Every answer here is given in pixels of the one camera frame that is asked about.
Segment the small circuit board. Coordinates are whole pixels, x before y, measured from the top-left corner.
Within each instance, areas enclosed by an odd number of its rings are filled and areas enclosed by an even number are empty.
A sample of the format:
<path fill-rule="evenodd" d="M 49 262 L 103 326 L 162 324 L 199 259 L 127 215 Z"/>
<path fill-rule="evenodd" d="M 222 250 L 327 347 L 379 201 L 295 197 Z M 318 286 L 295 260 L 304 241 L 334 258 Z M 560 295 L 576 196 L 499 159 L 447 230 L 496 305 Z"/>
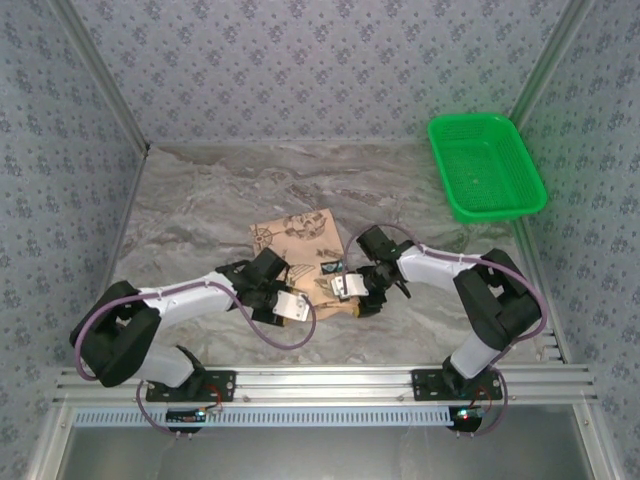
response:
<path fill-rule="evenodd" d="M 450 407 L 449 416 L 452 422 L 448 428 L 454 432 L 475 434 L 481 427 L 485 410 L 479 406 Z"/>
<path fill-rule="evenodd" d="M 165 414 L 165 422 L 170 423 L 204 423 L 207 420 L 206 409 L 169 409 Z"/>

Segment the aluminium frame leg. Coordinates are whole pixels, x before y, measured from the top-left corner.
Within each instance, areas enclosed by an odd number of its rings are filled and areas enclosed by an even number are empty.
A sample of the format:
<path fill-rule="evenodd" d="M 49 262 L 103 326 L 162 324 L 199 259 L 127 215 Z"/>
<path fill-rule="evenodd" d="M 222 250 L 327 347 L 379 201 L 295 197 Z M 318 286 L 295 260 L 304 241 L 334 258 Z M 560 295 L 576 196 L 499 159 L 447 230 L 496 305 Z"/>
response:
<path fill-rule="evenodd" d="M 56 480 L 73 428 L 75 408 L 53 407 L 45 416 L 25 480 Z"/>
<path fill-rule="evenodd" d="M 595 480 L 619 480 L 616 455 L 598 405 L 573 405 L 578 430 Z"/>

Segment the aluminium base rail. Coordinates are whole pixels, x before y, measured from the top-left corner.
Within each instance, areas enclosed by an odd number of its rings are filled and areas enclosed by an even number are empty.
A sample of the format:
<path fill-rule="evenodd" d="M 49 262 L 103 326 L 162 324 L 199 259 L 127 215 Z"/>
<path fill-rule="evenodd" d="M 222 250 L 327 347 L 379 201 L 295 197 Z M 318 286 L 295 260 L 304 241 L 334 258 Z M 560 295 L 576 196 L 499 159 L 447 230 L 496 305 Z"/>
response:
<path fill-rule="evenodd" d="M 379 406 L 415 402 L 413 366 L 245 366 L 236 367 L 232 406 Z M 598 400 L 584 365 L 561 363 L 502 365 L 511 405 L 562 405 Z M 56 404 L 128 406 L 137 383 L 104 388 L 85 382 L 69 369 L 59 374 L 51 393 Z"/>

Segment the aluminium corner post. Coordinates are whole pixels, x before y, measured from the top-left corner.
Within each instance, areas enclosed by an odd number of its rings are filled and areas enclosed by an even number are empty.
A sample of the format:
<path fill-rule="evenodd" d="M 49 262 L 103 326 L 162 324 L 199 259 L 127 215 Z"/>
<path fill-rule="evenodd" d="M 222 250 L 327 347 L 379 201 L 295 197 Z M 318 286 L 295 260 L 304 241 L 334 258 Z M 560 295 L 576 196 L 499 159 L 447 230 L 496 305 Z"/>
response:
<path fill-rule="evenodd" d="M 89 71 L 106 105 L 122 128 L 124 135 L 137 153 L 145 157 L 148 151 L 148 144 L 144 135 L 72 1 L 47 0 L 47 2 Z"/>
<path fill-rule="evenodd" d="M 595 4 L 596 0 L 567 0 L 510 110 L 509 118 L 518 130 L 522 130 L 526 125 L 555 70 Z"/>

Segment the green plastic basket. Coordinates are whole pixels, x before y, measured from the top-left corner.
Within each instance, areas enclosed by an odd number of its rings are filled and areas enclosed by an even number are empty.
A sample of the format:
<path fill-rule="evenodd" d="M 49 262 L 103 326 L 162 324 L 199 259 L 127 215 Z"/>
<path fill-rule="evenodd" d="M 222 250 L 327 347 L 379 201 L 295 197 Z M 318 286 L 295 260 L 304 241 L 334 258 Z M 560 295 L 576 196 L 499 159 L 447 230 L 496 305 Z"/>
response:
<path fill-rule="evenodd" d="M 513 221 L 540 212 L 547 192 L 517 128 L 495 113 L 449 114 L 427 126 L 454 218 Z"/>

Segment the peach printed t-shirt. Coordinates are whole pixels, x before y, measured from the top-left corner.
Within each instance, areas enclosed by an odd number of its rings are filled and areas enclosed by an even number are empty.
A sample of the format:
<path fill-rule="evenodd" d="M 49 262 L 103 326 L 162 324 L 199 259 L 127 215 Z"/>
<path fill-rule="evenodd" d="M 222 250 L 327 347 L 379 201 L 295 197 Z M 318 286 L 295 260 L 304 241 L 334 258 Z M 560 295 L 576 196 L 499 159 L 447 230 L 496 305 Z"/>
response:
<path fill-rule="evenodd" d="M 250 226 L 253 249 L 259 254 L 270 248 L 289 264 L 282 272 L 290 293 L 306 296 L 310 313 L 307 321 L 352 314 L 358 297 L 340 300 L 330 282 L 338 275 L 358 273 L 344 268 L 344 248 L 330 210 L 289 215 Z"/>

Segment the aluminium table side rail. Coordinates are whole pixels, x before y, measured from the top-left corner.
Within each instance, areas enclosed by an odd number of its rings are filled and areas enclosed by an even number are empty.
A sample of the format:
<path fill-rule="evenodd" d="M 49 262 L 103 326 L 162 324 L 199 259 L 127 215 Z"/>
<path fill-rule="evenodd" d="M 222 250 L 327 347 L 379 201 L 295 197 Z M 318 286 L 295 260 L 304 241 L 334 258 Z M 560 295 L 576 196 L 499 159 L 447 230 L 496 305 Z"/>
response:
<path fill-rule="evenodd" d="M 562 362 L 571 364 L 573 358 L 564 335 L 561 318 L 554 305 L 551 287 L 547 280 L 532 230 L 524 218 L 515 220 L 512 223 L 512 230 L 522 261 L 521 270 L 544 296 L 548 306 L 545 329 L 532 340 L 536 348 L 537 360 L 543 363 Z"/>

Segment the grey metal sheet panel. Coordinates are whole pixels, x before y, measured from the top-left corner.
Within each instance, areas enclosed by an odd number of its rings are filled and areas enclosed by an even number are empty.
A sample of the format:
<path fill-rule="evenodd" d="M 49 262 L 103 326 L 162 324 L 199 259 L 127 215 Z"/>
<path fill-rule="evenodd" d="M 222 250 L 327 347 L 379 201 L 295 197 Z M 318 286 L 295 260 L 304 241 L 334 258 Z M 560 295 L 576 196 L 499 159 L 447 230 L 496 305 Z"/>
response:
<path fill-rule="evenodd" d="M 172 440 L 148 428 L 78 428 L 57 480 L 594 480 L 573 433 L 502 426 L 229 428 Z"/>

